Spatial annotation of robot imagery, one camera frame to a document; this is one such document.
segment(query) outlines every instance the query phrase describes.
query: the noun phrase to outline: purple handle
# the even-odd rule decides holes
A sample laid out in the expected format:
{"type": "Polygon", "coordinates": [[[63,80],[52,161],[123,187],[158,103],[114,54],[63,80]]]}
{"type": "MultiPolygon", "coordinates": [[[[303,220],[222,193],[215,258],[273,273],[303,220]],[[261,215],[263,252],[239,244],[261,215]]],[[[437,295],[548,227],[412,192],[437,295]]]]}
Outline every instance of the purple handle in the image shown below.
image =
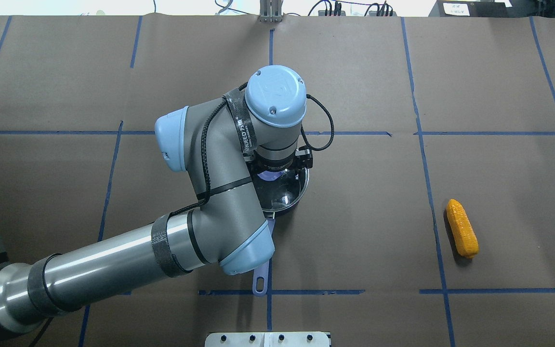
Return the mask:
{"type": "MultiPolygon", "coordinates": [[[[275,227],[275,219],[267,219],[269,223],[269,231],[273,235],[273,227],[275,227]]],[[[266,262],[254,269],[254,278],[251,281],[251,292],[255,296],[264,296],[267,294],[267,281],[269,279],[269,262],[266,262]],[[263,289],[258,291],[258,280],[263,279],[263,289]]]]}

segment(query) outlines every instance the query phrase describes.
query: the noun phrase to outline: corn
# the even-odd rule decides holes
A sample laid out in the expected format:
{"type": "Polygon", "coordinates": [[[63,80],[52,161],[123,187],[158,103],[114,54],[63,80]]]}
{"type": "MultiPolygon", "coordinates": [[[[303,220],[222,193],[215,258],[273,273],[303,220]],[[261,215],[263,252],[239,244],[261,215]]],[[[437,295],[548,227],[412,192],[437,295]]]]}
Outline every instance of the corn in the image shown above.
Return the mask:
{"type": "Polygon", "coordinates": [[[468,220],[466,211],[460,202],[451,199],[447,204],[447,219],[453,231],[455,246],[462,257],[474,258],[478,254],[478,241],[468,220]]]}

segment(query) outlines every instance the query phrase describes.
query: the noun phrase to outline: white label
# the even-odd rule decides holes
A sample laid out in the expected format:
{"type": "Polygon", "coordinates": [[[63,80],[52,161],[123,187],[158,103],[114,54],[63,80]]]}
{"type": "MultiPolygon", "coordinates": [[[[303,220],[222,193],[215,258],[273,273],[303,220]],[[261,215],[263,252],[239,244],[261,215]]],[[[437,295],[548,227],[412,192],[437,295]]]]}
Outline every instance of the white label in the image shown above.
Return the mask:
{"type": "Polygon", "coordinates": [[[445,13],[450,15],[470,15],[468,11],[468,4],[450,4],[443,2],[442,6],[445,7],[445,13]]]}

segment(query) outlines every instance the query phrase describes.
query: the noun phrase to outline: blue cap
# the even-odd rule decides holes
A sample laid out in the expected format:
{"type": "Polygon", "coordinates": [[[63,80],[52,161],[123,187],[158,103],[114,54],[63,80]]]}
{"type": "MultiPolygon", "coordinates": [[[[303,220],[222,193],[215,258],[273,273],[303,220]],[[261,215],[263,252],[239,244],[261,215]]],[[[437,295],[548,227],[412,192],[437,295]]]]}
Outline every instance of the blue cap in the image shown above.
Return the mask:
{"type": "Polygon", "coordinates": [[[172,171],[185,171],[183,131],[187,106],[156,121],[156,138],[166,164],[172,171]]]}
{"type": "Polygon", "coordinates": [[[269,223],[265,220],[258,230],[220,262],[220,266],[227,275],[243,274],[268,262],[275,250],[269,223]]]}
{"type": "Polygon", "coordinates": [[[256,71],[247,82],[245,103],[260,121],[278,128],[297,125],[305,116],[305,84],[297,72],[281,65],[256,71]]]}

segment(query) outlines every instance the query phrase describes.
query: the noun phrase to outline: white mounting plate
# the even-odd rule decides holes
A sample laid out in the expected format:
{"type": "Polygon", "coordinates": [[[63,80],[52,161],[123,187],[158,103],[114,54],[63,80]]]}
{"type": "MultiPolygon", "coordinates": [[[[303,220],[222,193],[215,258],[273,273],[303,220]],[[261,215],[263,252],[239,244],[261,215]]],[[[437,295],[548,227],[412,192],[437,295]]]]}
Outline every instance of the white mounting plate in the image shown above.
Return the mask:
{"type": "Polygon", "coordinates": [[[205,339],[205,347],[331,347],[330,336],[324,332],[211,333],[205,339]]]}

